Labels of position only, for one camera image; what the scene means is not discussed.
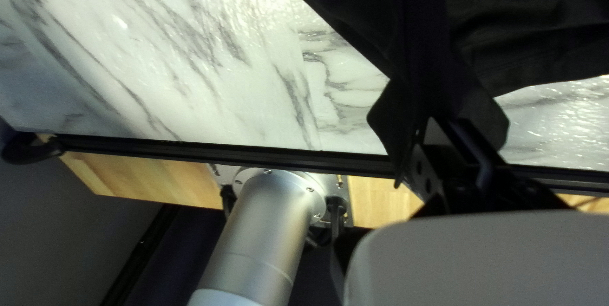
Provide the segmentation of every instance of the silver metal cylinder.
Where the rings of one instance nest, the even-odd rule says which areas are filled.
[[[238,188],[238,200],[199,284],[203,291],[195,292],[189,306],[209,306],[195,297],[209,290],[262,306],[288,302],[309,224],[324,203],[322,187],[303,173],[249,170],[240,174],[247,180]]]

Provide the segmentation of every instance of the black metal frame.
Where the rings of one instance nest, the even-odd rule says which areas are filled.
[[[19,164],[46,159],[49,153],[57,156],[65,151],[75,151],[372,178],[393,179],[396,176],[393,164],[386,155],[66,134],[57,134],[48,150],[32,151],[28,150],[29,143],[23,139],[31,141],[35,136],[31,133],[20,133],[20,136],[21,139],[16,138],[5,147],[3,157],[7,162],[10,160],[6,157],[6,152],[11,152],[11,163]],[[42,154],[38,158],[33,157],[36,153]],[[516,176],[539,180],[556,193],[609,196],[609,172],[510,166]]]

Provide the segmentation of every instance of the wooden block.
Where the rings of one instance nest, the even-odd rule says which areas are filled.
[[[348,178],[353,223],[379,227],[409,219],[422,201],[406,186],[393,188],[393,180],[350,176]]]
[[[221,209],[204,163],[68,152],[61,160],[95,194]]]

